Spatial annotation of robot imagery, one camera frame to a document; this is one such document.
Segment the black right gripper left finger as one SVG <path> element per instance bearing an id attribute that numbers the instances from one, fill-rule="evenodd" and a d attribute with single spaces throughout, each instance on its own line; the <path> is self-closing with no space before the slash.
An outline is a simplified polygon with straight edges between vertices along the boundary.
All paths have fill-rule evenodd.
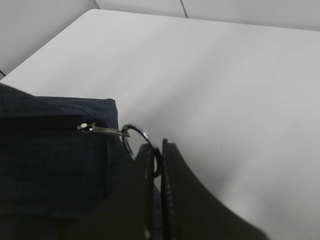
<path id="1" fill-rule="evenodd" d="M 157 237 L 157 191 L 154 158 L 157 150 L 142 144 L 135 160 L 119 147 L 108 147 L 104 181 L 84 182 L 63 198 L 60 216 L 52 220 L 52 240 L 153 240 Z"/>

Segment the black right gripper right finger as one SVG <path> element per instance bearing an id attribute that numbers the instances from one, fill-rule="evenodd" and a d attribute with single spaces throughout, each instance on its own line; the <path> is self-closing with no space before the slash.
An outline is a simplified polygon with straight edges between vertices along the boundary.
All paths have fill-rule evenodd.
<path id="1" fill-rule="evenodd" d="M 269 237 L 211 194 L 178 147 L 162 141 L 162 229 L 165 240 L 267 240 Z"/>

